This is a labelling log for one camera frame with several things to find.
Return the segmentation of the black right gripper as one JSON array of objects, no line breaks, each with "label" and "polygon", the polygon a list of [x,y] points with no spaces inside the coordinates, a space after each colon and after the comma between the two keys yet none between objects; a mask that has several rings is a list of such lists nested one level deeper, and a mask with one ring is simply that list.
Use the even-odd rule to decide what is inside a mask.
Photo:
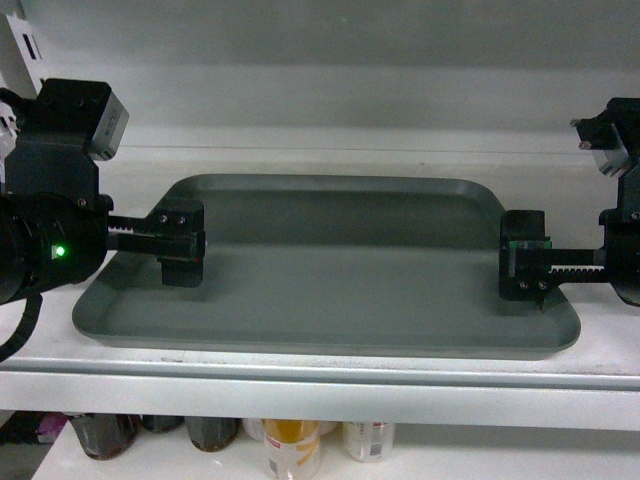
[{"label": "black right gripper", "polygon": [[[628,160],[618,178],[617,205],[602,212],[603,249],[554,249],[541,210],[501,217],[498,292],[503,300],[543,303],[562,284],[609,283],[626,304],[639,305],[639,99],[613,98],[606,111]],[[551,270],[507,268],[551,267]]]}]

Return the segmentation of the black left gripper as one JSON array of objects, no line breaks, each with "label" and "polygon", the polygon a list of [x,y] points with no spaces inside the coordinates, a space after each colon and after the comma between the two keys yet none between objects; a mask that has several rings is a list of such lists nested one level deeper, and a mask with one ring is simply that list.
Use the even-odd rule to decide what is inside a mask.
[{"label": "black left gripper", "polygon": [[[18,126],[1,196],[1,301],[81,283],[103,263],[113,203],[99,192],[89,142],[113,93],[105,82],[48,79],[36,98],[2,89]],[[204,274],[204,205],[161,200],[144,218],[110,216],[114,249],[154,256],[166,286]]]}]

